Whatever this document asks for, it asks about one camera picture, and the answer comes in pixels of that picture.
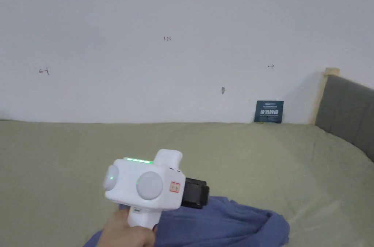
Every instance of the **handle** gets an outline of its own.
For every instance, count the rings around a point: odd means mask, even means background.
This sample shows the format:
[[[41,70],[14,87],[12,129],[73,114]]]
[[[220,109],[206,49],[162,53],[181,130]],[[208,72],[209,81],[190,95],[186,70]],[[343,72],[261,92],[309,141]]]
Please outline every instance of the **handle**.
[[[160,220],[161,212],[161,210],[150,210],[131,206],[127,222],[130,227],[141,226],[153,229]]]

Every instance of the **white handheld device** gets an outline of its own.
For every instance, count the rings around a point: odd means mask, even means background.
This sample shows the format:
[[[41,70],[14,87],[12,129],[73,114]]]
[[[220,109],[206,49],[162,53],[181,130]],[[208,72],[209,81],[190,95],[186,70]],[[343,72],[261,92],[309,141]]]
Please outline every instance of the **white handheld device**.
[[[105,197],[130,206],[128,224],[153,229],[163,210],[182,203],[185,175],[179,170],[182,153],[162,149],[153,161],[125,157],[109,166]]]

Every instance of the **gray circular button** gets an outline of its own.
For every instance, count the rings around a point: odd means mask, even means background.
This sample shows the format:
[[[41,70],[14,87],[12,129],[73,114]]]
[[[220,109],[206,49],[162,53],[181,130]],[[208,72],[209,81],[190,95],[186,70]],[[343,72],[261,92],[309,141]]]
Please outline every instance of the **gray circular button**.
[[[115,165],[111,165],[108,168],[107,174],[105,175],[103,187],[106,191],[112,190],[117,182],[119,169]]]
[[[144,200],[157,198],[162,192],[163,182],[159,174],[150,171],[142,174],[137,182],[137,191]]]

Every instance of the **white wall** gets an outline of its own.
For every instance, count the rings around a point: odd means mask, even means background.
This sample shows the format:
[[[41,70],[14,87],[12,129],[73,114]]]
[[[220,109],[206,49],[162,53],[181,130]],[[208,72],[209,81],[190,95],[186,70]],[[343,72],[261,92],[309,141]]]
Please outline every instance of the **white wall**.
[[[373,56],[374,0],[0,0],[0,117],[307,123],[325,67],[374,87]]]

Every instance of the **blue blanket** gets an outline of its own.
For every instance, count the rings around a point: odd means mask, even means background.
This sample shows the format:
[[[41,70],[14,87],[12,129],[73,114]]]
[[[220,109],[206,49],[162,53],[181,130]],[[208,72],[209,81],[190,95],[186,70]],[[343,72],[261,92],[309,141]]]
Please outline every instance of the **blue blanket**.
[[[290,225],[268,210],[210,197],[202,210],[180,207],[161,214],[155,247],[279,247],[289,242]],[[101,232],[84,247],[96,246]]]

